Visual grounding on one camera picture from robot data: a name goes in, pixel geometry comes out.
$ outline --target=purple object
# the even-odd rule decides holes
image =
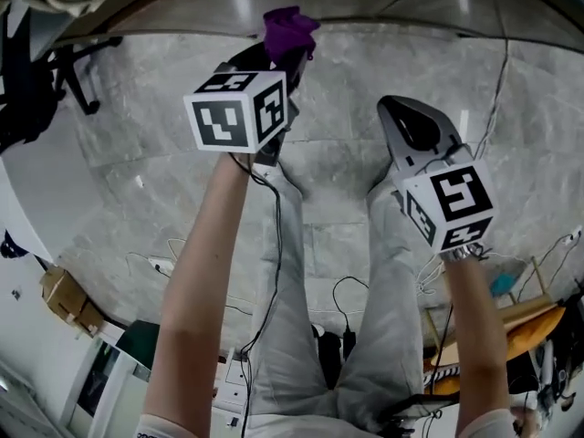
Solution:
[[[278,8],[264,15],[266,24],[266,37],[264,46],[270,59],[277,65],[287,51],[305,47],[308,51],[308,59],[312,59],[312,53],[317,43],[310,33],[320,27],[314,19],[300,14],[299,6]]]

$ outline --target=white sleeve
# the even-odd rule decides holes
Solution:
[[[154,415],[142,415],[135,438],[196,438],[182,426]]]
[[[471,422],[459,438],[516,438],[513,429],[515,421],[513,414],[508,409],[487,412]]]

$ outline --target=white t-shirt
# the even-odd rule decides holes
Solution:
[[[377,435],[362,432],[350,423],[329,417],[304,415],[256,415],[250,418],[245,433],[253,438],[372,438]],[[507,409],[491,411],[468,425],[460,438],[515,438],[513,415]],[[142,415],[136,438],[196,438],[176,423]]]

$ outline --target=pants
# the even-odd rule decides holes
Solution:
[[[327,389],[308,319],[304,288],[302,196],[276,178],[281,195],[283,255],[278,293],[252,349],[250,414],[323,415],[378,433],[379,413],[422,393],[422,328],[414,287],[411,231],[391,187],[383,181],[367,197],[370,217],[370,290],[357,344],[334,391]],[[276,223],[264,228],[258,305],[253,333],[273,295],[277,264]]]

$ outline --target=tile floor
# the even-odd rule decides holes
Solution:
[[[305,195],[310,316],[341,332],[332,285],[346,275],[367,280],[364,198],[389,161],[378,99],[391,93],[417,98],[443,110],[457,127],[467,115],[463,135],[476,148],[485,134],[505,45],[378,25],[324,26],[316,39],[314,60],[294,95],[301,114],[287,135],[282,161]],[[68,98],[55,121],[75,125],[104,207],[60,263],[113,317],[160,318],[167,280],[141,256],[172,256],[167,241],[187,236],[216,157],[195,149],[183,95],[248,44],[222,36],[129,36],[78,67],[102,108],[85,117]],[[515,42],[509,53],[485,152],[500,204],[487,243],[498,254],[527,259],[542,256],[558,237],[584,223],[584,57]],[[256,297],[261,221],[271,199],[250,186],[228,299],[245,311],[253,309]],[[410,240],[420,270],[431,255],[413,229]],[[172,247],[178,252],[181,243],[172,241]],[[542,268],[545,278],[551,278],[565,250],[552,252]],[[584,270],[583,256],[584,245],[570,254],[551,288],[553,296],[574,287],[573,277]],[[428,265],[421,279],[436,265]],[[518,274],[522,263],[493,255],[486,265],[496,276],[502,270]],[[358,284],[343,284],[339,303],[357,328],[367,293]],[[448,296],[441,278],[428,288],[435,293],[420,295],[419,305],[437,308],[440,327]],[[536,293],[532,279],[523,298]],[[227,309],[222,346],[244,343],[250,321]]]

